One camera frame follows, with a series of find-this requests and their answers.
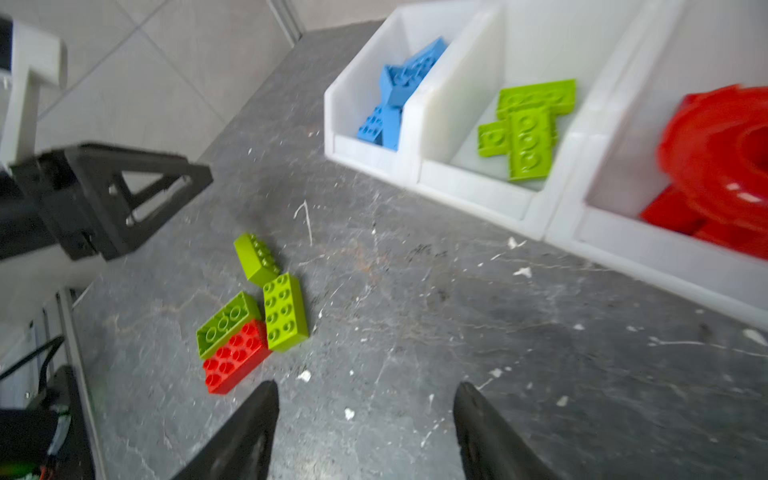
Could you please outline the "green lego brick underside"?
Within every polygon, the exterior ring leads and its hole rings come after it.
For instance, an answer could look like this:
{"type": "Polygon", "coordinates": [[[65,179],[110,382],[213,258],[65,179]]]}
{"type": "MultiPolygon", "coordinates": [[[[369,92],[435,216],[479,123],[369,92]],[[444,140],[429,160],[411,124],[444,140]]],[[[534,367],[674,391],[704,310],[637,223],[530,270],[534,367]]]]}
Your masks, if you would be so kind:
{"type": "Polygon", "coordinates": [[[546,178],[552,168],[552,118],[545,106],[513,111],[511,128],[510,180],[546,178]]]}

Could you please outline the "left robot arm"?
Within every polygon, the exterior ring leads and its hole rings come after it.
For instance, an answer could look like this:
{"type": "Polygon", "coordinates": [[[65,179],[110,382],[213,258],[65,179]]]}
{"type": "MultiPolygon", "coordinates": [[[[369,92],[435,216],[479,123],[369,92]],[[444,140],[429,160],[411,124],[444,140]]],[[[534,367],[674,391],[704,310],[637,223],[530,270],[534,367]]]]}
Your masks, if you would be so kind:
{"type": "MultiPolygon", "coordinates": [[[[100,143],[49,150],[1,173],[1,257],[54,244],[72,260],[114,260],[141,247],[213,181],[209,166],[186,157],[100,143]]],[[[58,335],[7,367],[7,379],[33,360],[37,394],[30,406],[1,411],[1,476],[94,478],[83,399],[73,366],[49,367],[58,335]]]]}

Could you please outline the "white three-compartment bin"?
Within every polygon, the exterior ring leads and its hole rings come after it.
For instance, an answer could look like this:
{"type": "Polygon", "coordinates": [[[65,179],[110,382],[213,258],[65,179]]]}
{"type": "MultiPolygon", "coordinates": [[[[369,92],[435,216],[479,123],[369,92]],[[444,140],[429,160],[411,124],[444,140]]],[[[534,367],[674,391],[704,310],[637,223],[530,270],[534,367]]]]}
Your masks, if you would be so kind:
{"type": "Polygon", "coordinates": [[[445,1],[326,90],[341,164],[767,324],[767,5],[445,1]]]}

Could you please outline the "red arch lego piece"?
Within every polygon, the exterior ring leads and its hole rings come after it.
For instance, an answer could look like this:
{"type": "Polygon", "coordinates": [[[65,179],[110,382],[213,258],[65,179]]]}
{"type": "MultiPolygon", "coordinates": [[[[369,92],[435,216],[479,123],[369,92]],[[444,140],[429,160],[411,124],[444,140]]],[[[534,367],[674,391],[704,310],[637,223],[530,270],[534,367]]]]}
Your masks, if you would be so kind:
{"type": "Polygon", "coordinates": [[[765,87],[688,94],[663,131],[658,164],[704,216],[765,232],[767,173],[748,150],[766,128],[765,87]]]}

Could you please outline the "red lego brick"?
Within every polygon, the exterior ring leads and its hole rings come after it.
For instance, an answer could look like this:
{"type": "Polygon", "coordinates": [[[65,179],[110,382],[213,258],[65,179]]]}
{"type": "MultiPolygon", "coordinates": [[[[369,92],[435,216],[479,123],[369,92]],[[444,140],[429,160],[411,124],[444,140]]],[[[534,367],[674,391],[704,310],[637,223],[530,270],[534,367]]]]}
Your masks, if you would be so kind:
{"type": "Polygon", "coordinates": [[[706,217],[674,185],[663,190],[641,213],[651,225],[697,238],[746,255],[767,259],[767,234],[706,217]]]}
{"type": "Polygon", "coordinates": [[[253,320],[245,324],[212,357],[203,362],[208,393],[229,393],[271,353],[265,322],[253,320]]]}

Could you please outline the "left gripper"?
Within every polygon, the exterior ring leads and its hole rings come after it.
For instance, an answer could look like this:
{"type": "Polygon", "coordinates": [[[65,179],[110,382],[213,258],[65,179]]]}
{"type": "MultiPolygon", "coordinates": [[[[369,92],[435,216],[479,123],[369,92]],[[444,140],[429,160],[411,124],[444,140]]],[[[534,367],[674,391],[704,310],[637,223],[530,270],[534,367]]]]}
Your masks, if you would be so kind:
{"type": "Polygon", "coordinates": [[[57,244],[72,260],[133,252],[213,181],[158,151],[86,143],[1,171],[1,258],[57,244]]]}

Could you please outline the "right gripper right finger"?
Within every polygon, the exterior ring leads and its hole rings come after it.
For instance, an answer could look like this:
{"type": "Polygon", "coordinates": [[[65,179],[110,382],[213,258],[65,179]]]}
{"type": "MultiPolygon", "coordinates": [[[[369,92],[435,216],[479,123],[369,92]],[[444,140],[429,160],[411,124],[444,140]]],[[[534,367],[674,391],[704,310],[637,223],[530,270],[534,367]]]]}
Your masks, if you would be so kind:
{"type": "Polygon", "coordinates": [[[453,418],[467,479],[559,479],[469,382],[457,387],[453,418]]]}

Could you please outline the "blue lego brick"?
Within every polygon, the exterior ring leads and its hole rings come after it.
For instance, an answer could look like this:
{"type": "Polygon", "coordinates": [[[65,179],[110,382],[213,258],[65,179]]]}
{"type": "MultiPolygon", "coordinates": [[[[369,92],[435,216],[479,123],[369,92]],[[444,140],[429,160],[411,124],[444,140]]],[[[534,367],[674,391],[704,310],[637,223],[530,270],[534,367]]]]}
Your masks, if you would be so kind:
{"type": "Polygon", "coordinates": [[[379,79],[381,103],[403,108],[447,46],[446,41],[439,37],[402,65],[385,65],[379,79]]]}
{"type": "Polygon", "coordinates": [[[402,109],[381,104],[374,108],[372,114],[359,127],[356,137],[359,140],[397,151],[401,125],[402,109]]]}

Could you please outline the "green lego brick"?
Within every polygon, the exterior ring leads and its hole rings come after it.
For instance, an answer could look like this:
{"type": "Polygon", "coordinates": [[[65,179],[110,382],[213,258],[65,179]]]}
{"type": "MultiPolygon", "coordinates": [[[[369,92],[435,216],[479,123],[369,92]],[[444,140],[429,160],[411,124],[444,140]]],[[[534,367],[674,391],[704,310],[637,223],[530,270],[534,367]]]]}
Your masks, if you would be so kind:
{"type": "Polygon", "coordinates": [[[536,106],[545,106],[554,115],[570,114],[576,104],[575,79],[505,88],[500,91],[496,118],[504,120],[511,112],[536,106]]]}
{"type": "Polygon", "coordinates": [[[249,282],[264,287],[281,274],[271,251],[255,235],[241,234],[234,241],[234,248],[249,282]]]}
{"type": "Polygon", "coordinates": [[[197,329],[199,358],[211,358],[232,336],[239,333],[245,324],[261,319],[257,301],[245,291],[241,291],[197,329]]]}
{"type": "Polygon", "coordinates": [[[477,152],[480,157],[508,155],[510,151],[510,129],[506,120],[478,126],[477,152]]]}
{"type": "Polygon", "coordinates": [[[299,280],[285,273],[263,287],[268,347],[285,352],[310,336],[299,280]]]}

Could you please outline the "red lego brick bottom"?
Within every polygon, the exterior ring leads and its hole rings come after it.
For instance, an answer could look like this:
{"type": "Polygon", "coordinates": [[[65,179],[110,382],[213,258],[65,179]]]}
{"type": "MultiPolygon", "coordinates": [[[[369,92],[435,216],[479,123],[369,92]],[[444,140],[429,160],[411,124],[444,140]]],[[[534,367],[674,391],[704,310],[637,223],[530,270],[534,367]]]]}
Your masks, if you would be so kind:
{"type": "Polygon", "coordinates": [[[746,255],[767,259],[767,234],[706,217],[674,185],[663,190],[641,213],[651,225],[697,238],[746,255]]]}

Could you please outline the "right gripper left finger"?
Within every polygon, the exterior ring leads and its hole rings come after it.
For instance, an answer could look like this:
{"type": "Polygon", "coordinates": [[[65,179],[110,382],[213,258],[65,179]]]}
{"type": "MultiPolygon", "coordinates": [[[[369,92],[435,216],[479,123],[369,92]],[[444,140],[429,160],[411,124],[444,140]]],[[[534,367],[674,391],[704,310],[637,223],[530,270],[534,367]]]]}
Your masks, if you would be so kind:
{"type": "Polygon", "coordinates": [[[264,381],[173,480],[266,479],[278,415],[278,385],[264,381]]]}

